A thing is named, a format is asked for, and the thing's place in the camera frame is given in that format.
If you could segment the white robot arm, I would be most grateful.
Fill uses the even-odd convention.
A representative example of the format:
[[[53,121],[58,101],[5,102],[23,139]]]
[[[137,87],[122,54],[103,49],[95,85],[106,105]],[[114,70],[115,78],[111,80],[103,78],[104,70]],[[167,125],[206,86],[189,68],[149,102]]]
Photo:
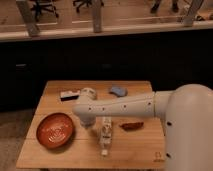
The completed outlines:
[[[165,120],[165,171],[213,171],[213,90],[200,84],[99,100],[84,88],[73,113],[87,128],[97,117],[158,117]]]

